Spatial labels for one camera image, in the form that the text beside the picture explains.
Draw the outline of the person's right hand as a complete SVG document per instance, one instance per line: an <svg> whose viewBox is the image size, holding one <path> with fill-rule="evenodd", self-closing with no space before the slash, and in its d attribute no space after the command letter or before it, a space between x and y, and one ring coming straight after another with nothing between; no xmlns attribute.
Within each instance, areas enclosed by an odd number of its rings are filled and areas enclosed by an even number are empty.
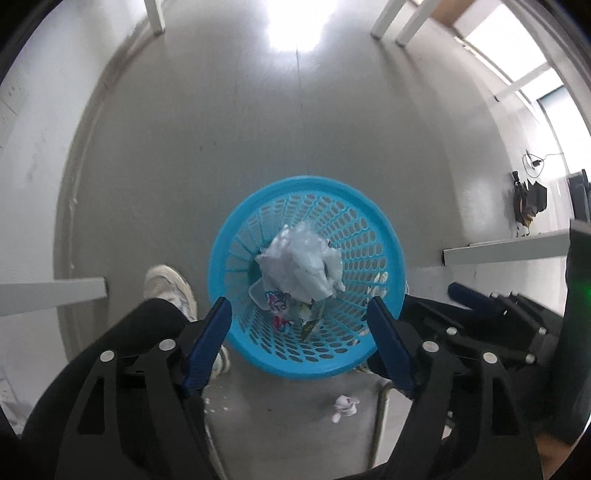
<svg viewBox="0 0 591 480"><path fill-rule="evenodd" d="M548 480L564 464L574 446L547 433L538 434L535 441L542 463L543 476L545 480Z"/></svg>

